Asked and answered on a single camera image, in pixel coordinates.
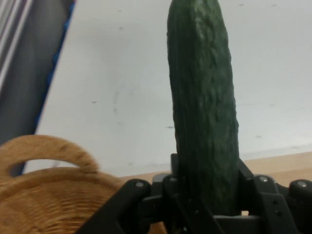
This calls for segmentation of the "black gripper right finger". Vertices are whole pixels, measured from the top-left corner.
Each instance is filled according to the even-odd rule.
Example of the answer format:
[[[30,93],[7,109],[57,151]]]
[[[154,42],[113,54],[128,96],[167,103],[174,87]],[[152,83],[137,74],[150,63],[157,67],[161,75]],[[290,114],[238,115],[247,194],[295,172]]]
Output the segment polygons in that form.
[[[238,207],[258,216],[264,234],[312,232],[312,182],[297,179],[288,187],[268,175],[254,175],[238,161]]]

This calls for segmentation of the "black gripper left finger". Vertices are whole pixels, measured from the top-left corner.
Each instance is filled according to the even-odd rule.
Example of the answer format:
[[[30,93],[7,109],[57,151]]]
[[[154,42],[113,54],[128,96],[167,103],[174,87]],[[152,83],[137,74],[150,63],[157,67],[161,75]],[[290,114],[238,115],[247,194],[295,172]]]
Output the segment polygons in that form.
[[[215,219],[184,187],[177,154],[171,155],[171,174],[152,183],[128,180],[77,231],[79,234],[146,234],[163,222],[168,234],[213,234]]]

